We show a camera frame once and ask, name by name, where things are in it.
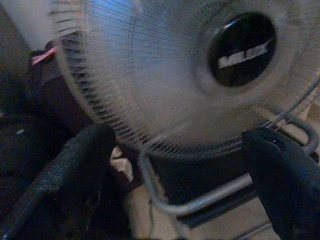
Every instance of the electric fan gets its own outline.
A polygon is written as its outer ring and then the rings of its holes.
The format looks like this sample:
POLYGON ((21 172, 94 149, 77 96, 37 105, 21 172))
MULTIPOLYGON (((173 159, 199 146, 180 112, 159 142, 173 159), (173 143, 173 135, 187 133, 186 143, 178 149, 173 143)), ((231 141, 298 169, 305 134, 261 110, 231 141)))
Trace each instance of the electric fan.
POLYGON ((59 65, 117 139, 174 160, 239 148, 320 82, 317 0, 57 0, 59 65))

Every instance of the black fan center cap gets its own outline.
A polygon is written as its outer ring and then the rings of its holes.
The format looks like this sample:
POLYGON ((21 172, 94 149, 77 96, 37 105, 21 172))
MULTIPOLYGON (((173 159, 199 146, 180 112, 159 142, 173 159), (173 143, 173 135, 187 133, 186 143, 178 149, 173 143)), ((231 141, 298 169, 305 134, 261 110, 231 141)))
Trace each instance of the black fan center cap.
POLYGON ((264 15, 241 14, 214 39, 208 63, 214 78, 227 87, 239 87, 256 79, 271 62, 276 30, 264 15))

